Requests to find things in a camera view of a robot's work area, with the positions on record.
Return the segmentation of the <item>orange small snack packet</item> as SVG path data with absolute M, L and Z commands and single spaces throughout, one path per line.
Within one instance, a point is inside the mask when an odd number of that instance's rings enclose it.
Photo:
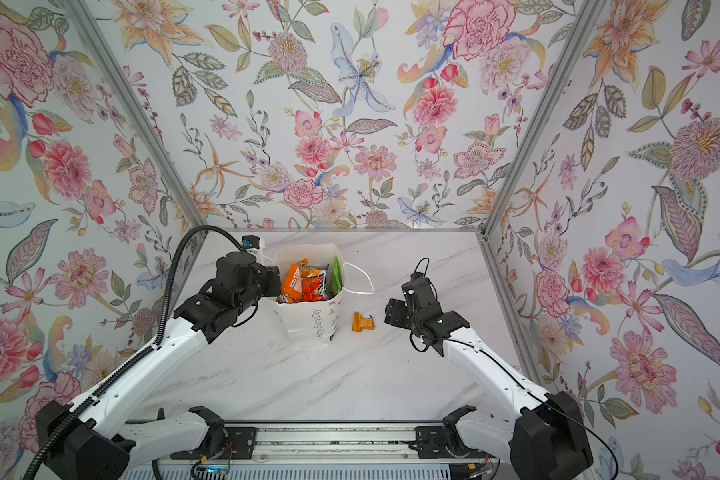
M 300 303 L 304 298 L 302 283 L 302 272 L 309 265 L 308 259 L 302 259 L 299 262 L 291 263 L 286 272 L 286 276 L 282 281 L 281 295 L 279 302 L 294 304 Z

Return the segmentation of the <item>white paper gift bag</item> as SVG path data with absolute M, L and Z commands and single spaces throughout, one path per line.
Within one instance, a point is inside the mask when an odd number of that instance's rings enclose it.
M 284 280 L 291 263 L 308 259 L 309 265 L 327 269 L 333 258 L 342 261 L 343 289 L 334 298 L 320 302 L 294 304 L 280 303 L 280 295 L 271 302 L 271 306 L 284 326 L 290 342 L 295 346 L 327 346 L 335 334 L 342 313 L 342 302 L 347 295 L 370 296 L 375 293 L 371 277 L 360 267 L 347 262 L 338 246 L 332 243 L 291 244 L 281 248 L 271 259 L 280 270 L 280 279 Z

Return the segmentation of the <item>red snack packet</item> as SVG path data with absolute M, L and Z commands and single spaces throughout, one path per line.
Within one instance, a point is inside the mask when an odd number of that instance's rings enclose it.
M 306 266 L 300 269 L 301 300 L 304 302 L 320 302 L 328 299 L 327 269 Z

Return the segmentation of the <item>green Lays chips bag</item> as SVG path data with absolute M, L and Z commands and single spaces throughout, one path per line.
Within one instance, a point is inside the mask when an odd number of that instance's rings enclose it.
M 335 256 L 329 265 L 327 287 L 330 298 L 336 297 L 343 289 L 342 264 L 343 261 Z

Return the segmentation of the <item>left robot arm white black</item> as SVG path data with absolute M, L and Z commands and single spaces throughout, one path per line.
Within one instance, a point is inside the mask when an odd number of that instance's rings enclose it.
M 141 426 L 128 421 L 182 364 L 250 320 L 261 299 L 280 293 L 278 268 L 261 264 L 259 256 L 236 251 L 219 258 L 214 278 L 160 324 L 153 340 L 67 404 L 51 401 L 38 412 L 40 447 L 25 478 L 47 466 L 61 479 L 117 479 L 173 453 L 221 453 L 229 443 L 225 422 L 207 407 Z

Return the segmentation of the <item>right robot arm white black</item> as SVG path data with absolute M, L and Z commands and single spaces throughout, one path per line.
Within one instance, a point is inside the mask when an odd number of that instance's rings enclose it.
M 577 403 L 551 394 L 500 358 L 469 322 L 444 311 L 422 272 L 401 287 L 403 299 L 385 308 L 386 324 L 408 331 L 411 343 L 461 368 L 496 408 L 483 414 L 464 405 L 442 420 L 445 449 L 462 457 L 472 451 L 512 466 L 521 479 L 574 479 L 593 464 L 592 448 Z

